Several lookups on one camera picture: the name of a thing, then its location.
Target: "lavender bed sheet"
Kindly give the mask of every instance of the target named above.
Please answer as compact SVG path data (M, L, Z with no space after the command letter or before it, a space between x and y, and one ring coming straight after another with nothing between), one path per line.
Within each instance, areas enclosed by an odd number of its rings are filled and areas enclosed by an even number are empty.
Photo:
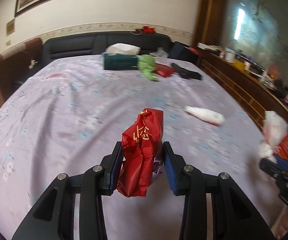
M59 173L81 174L99 164L146 107L164 111L163 141L186 163L204 173L229 173L266 222L274 222L282 204L274 182L258 169L263 135L222 87L188 62L157 58L198 71L202 81L173 74L152 82L135 70L105 71L99 57L50 63L0 109L0 232L6 239ZM226 121L222 127L205 123L186 114L186 105L216 111ZM184 197L172 195L165 174L146 197L126 198L116 191L103 197L108 239L178 239L183 205ZM76 206L75 239L78 217Z

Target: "wall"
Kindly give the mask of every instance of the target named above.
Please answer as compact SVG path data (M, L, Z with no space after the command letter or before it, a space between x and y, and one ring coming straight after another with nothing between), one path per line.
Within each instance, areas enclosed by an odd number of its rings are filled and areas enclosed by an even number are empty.
M190 44L198 0L49 0L16 17L15 32L7 37L6 23L14 18L15 4L16 0L0 0L0 52L36 36L46 40L80 32L131 30L143 24Z

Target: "tissue box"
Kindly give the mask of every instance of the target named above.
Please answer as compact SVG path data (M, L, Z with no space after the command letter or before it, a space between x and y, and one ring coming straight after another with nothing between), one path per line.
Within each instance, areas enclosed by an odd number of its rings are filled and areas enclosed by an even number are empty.
M136 70L138 57L125 54L104 54L103 65L105 70Z

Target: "brown chair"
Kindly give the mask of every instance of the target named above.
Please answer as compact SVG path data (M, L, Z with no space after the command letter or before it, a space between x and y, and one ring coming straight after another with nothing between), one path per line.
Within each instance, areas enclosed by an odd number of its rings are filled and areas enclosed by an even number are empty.
M0 54L0 106L16 91L14 80L28 70L32 59L38 59L41 49L42 40L34 38Z

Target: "metal screw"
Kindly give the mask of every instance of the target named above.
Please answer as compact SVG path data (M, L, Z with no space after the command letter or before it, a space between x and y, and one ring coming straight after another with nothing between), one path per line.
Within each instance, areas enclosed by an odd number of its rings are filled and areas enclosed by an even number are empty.
M221 176L222 179L228 179L229 178L229 175L226 172L222 172L220 174L220 176Z
M191 166L191 165L186 165L186 166L184 166L184 170L185 171L187 171L187 172L190 172L190 171L192 171L194 168L193 168L193 166Z
M57 176L57 178L58 178L59 180L63 180L63 179L66 178L66 174L65 174L65 173L61 173L61 174L59 174L59 175Z
M102 168L101 165L96 165L96 166L94 166L93 171L99 172L99 171L101 171L102 169L103 169L103 168Z

